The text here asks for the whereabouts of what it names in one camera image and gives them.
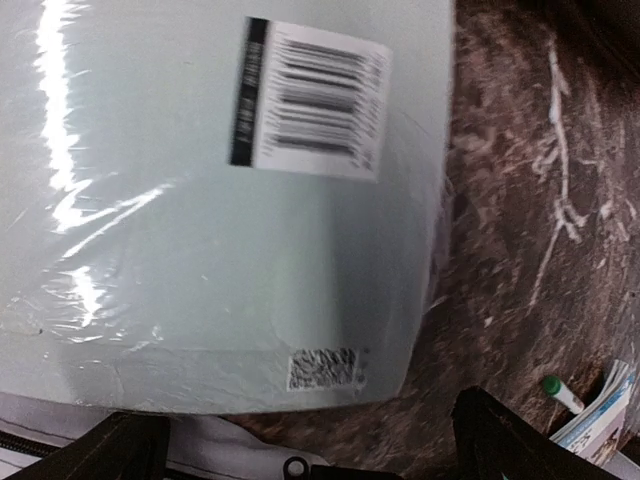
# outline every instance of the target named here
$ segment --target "package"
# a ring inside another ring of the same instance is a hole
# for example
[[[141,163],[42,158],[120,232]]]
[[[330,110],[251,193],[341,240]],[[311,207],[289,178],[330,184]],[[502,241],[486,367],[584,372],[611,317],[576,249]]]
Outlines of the package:
[[[0,390],[386,399],[443,186],[450,0],[0,2]]]

